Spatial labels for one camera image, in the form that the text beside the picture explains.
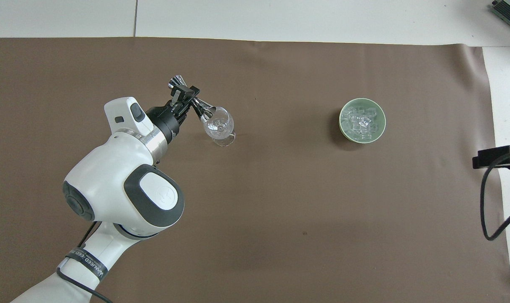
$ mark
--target cable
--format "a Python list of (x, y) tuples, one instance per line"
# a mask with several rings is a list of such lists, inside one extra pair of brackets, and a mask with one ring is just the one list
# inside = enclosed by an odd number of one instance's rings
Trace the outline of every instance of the cable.
[[(78, 244), (78, 246), (77, 246), (77, 247), (81, 247), (81, 246), (83, 245), (83, 243), (85, 243), (85, 241), (86, 241), (86, 240), (87, 240), (87, 238), (88, 238), (88, 235), (90, 234), (90, 232), (92, 231), (92, 229), (94, 228), (94, 226), (96, 226), (96, 223), (97, 223), (97, 222), (95, 221), (95, 222), (93, 222), (93, 223), (91, 224), (91, 226), (88, 228), (87, 232), (85, 233), (85, 236), (83, 236), (83, 238), (81, 239), (81, 241), (80, 241), (80, 243)], [(81, 288), (81, 289), (82, 289), (82, 290), (84, 290), (84, 291), (87, 291), (87, 292), (91, 293), (91, 295), (95, 295), (96, 297), (98, 297), (98, 298), (102, 299), (103, 301), (105, 301), (105, 302), (107, 302), (107, 303), (113, 303), (111, 300), (107, 299), (107, 297), (105, 297), (105, 296), (104, 296), (104, 295), (102, 295), (101, 293), (99, 293), (99, 292), (97, 292), (97, 291), (95, 291), (95, 290), (93, 290), (93, 289), (91, 289), (91, 288), (89, 288), (89, 287), (85, 286), (84, 284), (81, 284), (81, 283), (79, 283), (78, 281), (76, 281), (76, 280), (74, 280), (74, 279), (70, 278), (69, 276), (67, 276), (67, 275), (63, 274), (63, 273), (61, 272), (61, 268), (60, 268), (60, 267), (57, 267), (57, 274), (58, 274), (58, 276), (60, 276), (60, 278), (61, 278), (61, 279), (63, 279), (63, 280), (65, 280), (65, 281), (67, 281), (67, 282), (70, 282), (70, 283), (74, 284), (75, 286), (77, 286), (78, 288)]]
[(489, 165), (489, 167), (485, 171), (485, 173), (483, 175), (483, 179), (481, 180), (481, 189), (480, 189), (481, 228), (483, 230), (483, 235), (489, 241), (492, 241), (492, 240), (496, 239), (501, 234), (501, 232), (503, 232), (503, 230), (509, 225), (509, 223), (510, 223), (510, 216), (507, 217), (507, 219), (505, 219), (505, 221), (501, 224), (500, 227), (498, 227), (498, 229), (496, 230), (496, 232), (494, 232), (494, 234), (492, 234), (492, 236), (489, 236), (489, 234), (487, 234), (487, 228), (485, 226), (485, 210), (484, 210), (484, 206), (485, 206), (485, 184), (486, 184), (487, 177), (489, 176), (490, 171), (496, 165), (499, 165), (502, 161), (504, 161), (505, 159), (509, 159), (509, 158), (510, 158), (510, 153), (507, 153), (505, 155), (502, 155), (502, 156), (498, 157), (494, 161), (492, 161), (492, 163)]

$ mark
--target green bowl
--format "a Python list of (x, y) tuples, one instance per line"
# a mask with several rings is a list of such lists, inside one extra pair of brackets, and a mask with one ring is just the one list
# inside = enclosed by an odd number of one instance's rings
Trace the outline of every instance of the green bowl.
[[(375, 108), (377, 109), (377, 115), (373, 119), (373, 121), (378, 125), (378, 130), (372, 135), (370, 140), (355, 140), (354, 138), (351, 138), (345, 133), (345, 130), (343, 129), (343, 125), (341, 123), (341, 115), (343, 112), (351, 107), (363, 107), (364, 109), (370, 109)], [(382, 136), (384, 133), (384, 130), (386, 130), (386, 115), (384, 115), (384, 111), (382, 108), (373, 100), (370, 100), (368, 98), (355, 98), (351, 101), (348, 101), (345, 106), (343, 106), (343, 109), (339, 112), (339, 129), (341, 129), (341, 132), (347, 139), (351, 140), (352, 142), (361, 143), (361, 144), (367, 144), (371, 142), (375, 142)]]

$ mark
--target brown leather mat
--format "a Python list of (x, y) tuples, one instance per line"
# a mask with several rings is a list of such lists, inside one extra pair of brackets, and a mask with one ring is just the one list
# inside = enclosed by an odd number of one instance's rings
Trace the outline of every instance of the brown leather mat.
[[(162, 105), (176, 74), (233, 114), (236, 141), (188, 115), (159, 165), (184, 215), (119, 259), (98, 287), (113, 301), (510, 302), (471, 167), (495, 146), (481, 48), (167, 38), (0, 39), (0, 302), (88, 227), (61, 184), (107, 140), (103, 105)], [(357, 97), (386, 113), (373, 144), (337, 126)], [(493, 230), (495, 172), (487, 197)]]

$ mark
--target white robotic arm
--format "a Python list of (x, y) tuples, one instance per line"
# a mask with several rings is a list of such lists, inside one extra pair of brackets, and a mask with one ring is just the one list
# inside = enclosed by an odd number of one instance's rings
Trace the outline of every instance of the white robotic arm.
[(201, 117), (211, 105), (196, 98), (199, 90), (187, 88), (180, 76), (169, 87), (173, 99), (147, 113), (133, 97), (117, 98), (104, 106), (112, 133), (109, 140), (86, 155), (63, 184), (72, 210), (102, 223), (83, 245), (66, 255), (55, 274), (14, 303), (88, 303), (91, 292), (100, 296), (94, 289), (126, 249), (180, 219), (182, 191), (155, 165), (190, 107)]

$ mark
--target white table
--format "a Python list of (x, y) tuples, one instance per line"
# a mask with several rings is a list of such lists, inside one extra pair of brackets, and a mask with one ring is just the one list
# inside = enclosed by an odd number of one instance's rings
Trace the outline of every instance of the white table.
[[(510, 144), (510, 27), (488, 11), (489, 4), (489, 0), (0, 0), (0, 37), (483, 46), (496, 145), (502, 146)], [(183, 14), (188, 11), (193, 17), (186, 19)], [(510, 171), (499, 173), (509, 215)], [(510, 226), (507, 245), (510, 260)]]

